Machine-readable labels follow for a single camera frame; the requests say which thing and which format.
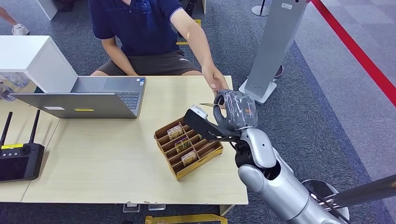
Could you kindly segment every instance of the wooden organizer box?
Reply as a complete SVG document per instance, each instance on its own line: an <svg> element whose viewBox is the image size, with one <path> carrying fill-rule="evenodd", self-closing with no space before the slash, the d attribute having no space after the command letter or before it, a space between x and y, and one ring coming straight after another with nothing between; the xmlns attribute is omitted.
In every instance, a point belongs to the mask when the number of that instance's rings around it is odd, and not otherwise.
<svg viewBox="0 0 396 224"><path fill-rule="evenodd" d="M183 135L170 140L168 136L168 130L181 124L183 127ZM191 146L180 153L177 153L175 143L188 138ZM182 179L187 174L191 173L195 169L204 165L217 155L223 153L223 146L220 142L208 142L206 139L200 140L199 134L192 130L188 125L183 123L183 118L180 118L165 127L160 128L154 134L154 138L157 141L162 154L165 156L169 168L175 175L177 180ZM197 152L198 160L184 167L182 162L182 156L194 150Z"/></svg>

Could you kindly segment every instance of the floor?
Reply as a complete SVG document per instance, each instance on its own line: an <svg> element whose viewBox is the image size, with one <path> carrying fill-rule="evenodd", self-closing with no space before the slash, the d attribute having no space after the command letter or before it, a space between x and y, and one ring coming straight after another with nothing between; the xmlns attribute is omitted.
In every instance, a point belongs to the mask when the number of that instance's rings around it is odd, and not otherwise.
<svg viewBox="0 0 396 224"><path fill-rule="evenodd" d="M395 53L391 48L395 49L394 1L323 2L395 83ZM79 75L91 74L107 60L93 37L86 1L78 1L70 13L58 13L53 21L48 21L35 0L24 1L23 7L13 0L1 4L30 28L32 35L52 36ZM202 19L216 65L224 75L232 76L235 89L249 74L266 22L265 17L250 12L260 4L260 0L245 0L244 4L240 0L207 1L207 14L199 10L194 14ZM373 8L384 16L370 10ZM0 21L0 35L8 35L10 30ZM197 63L187 46L183 50ZM392 138L395 107L311 4L283 64L285 72L276 91L265 105L258 106L259 128L268 134L299 180L321 179L343 190L396 173L392 165L396 155L396 140ZM252 192L248 191L248 197L249 205L236 206L227 214L229 223L283 223ZM394 201L354 206L351 222L392 224L396 220ZM146 215L219 212L210 205L170 205L162 212L148 212L143 207L139 214L123 214L121 208L111 204L0 203L0 217L10 224L120 224L124 220L143 223Z"/></svg>

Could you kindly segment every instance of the brown shorts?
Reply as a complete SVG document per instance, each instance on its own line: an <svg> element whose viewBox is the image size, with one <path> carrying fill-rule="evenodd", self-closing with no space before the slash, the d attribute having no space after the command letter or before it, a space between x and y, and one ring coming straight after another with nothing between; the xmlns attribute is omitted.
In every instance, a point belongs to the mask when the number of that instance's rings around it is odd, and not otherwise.
<svg viewBox="0 0 396 224"><path fill-rule="evenodd" d="M128 59L135 72L140 76L180 76L188 71L199 71L184 57L182 51L156 56L130 56ZM109 76L126 76L126 73L111 59L98 70Z"/></svg>

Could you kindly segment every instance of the black antenna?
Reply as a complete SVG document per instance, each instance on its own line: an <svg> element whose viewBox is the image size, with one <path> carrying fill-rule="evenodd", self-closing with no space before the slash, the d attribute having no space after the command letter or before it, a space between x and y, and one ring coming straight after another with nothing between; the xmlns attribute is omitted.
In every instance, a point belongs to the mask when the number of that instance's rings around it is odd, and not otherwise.
<svg viewBox="0 0 396 224"><path fill-rule="evenodd" d="M0 139L0 149L4 145L4 142L6 142L8 127L10 127L11 118L12 118L12 112L8 113L6 125L4 125L3 134L1 135L1 139Z"/></svg>
<svg viewBox="0 0 396 224"><path fill-rule="evenodd" d="M38 123L38 117L39 116L40 116L40 110L37 110L35 123L33 124L32 133L30 134L29 143L33 143L35 141L35 135L36 135L36 129L37 129L37 123Z"/></svg>

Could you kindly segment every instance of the person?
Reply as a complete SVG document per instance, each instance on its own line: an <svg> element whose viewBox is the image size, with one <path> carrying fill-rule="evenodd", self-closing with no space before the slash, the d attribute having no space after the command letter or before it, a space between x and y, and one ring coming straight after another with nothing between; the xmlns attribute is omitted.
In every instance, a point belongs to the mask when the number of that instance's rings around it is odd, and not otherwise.
<svg viewBox="0 0 396 224"><path fill-rule="evenodd" d="M13 35L28 35L29 30L23 26L20 23L17 23L9 14L8 12L0 6L0 17L2 17L4 20L9 22L12 26L12 33Z"/></svg>
<svg viewBox="0 0 396 224"><path fill-rule="evenodd" d="M212 60L202 28L183 10L179 0L88 0L93 33L110 60L91 76L203 75L214 94L228 89ZM199 71L176 45L187 40L202 67ZM121 40L122 47L116 44Z"/></svg>

